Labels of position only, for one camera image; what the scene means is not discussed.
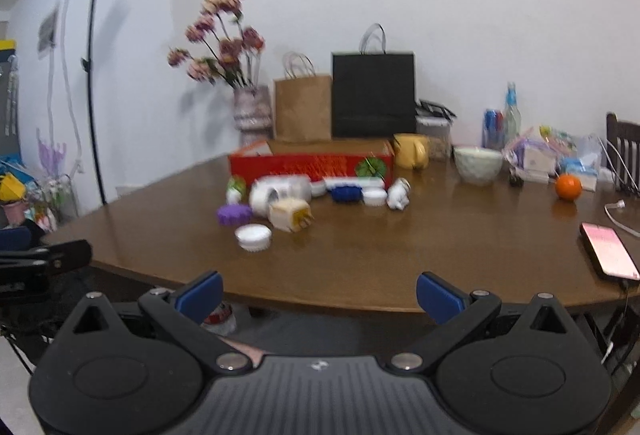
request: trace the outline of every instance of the tripod pole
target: tripod pole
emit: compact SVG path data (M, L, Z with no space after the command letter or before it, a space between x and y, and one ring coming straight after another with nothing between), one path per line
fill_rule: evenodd
M94 117L94 20L95 20L95 0L91 0L89 9L89 31L86 44L86 59L82 60L82 66L86 72L86 100L89 109L89 135L91 137L91 150L94 154L95 179L100 192L100 202L106 205L107 199L104 196L104 185L102 183L102 173L100 172L100 161L98 159L98 146L95 141L95 117Z

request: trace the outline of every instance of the white figurine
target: white figurine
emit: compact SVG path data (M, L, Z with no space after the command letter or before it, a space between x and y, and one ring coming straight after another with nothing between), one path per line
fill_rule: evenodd
M399 211L402 211L409 205L410 192L411 186L406 179L403 179L402 177L396 179L389 188L386 205L391 209L398 209Z
M240 200L242 200L242 193L239 192L236 188L229 188L228 190L226 190L227 204L239 204Z

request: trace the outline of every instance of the plastic bottle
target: plastic bottle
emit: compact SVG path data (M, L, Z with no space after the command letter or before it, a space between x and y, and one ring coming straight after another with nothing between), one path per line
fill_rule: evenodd
M516 101L516 84L507 84L507 101L504 107L504 141L515 139L520 134L520 111Z

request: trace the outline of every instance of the yellow mug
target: yellow mug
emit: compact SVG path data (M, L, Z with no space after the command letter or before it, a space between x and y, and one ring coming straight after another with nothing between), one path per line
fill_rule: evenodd
M424 169L429 165L429 138L417 133L394 135L396 166L407 169Z

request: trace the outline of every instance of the artificial flower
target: artificial flower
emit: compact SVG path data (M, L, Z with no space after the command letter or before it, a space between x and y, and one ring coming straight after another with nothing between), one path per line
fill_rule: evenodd
M204 59L193 60L187 68L187 75L196 81L206 81L212 77L209 63Z
M233 56L231 54L222 54L220 55L220 66L225 70L233 70L236 66L240 65L240 59L238 56Z
M264 39L253 27L247 27L242 31L242 40L247 49L260 51L264 48Z
M187 36L187 39L191 43L199 43L200 41L204 41L204 30L198 29L193 25L187 27L184 35Z
M211 0L205 0L202 2L201 14L216 14L218 12L218 6Z
M191 54L189 53L188 50L171 49L167 54L166 60L170 66L179 66L179 65L182 65L190 57L191 57Z
M238 16L242 9L242 3L240 0L218 0L218 9L222 12L231 12Z
M232 40L220 40L220 54L222 54L223 56L227 55L237 59L241 53L242 40L240 38L234 38Z
M202 30L204 32L211 32L216 28L216 20L211 14L202 14L196 20L196 23L193 24L198 30Z

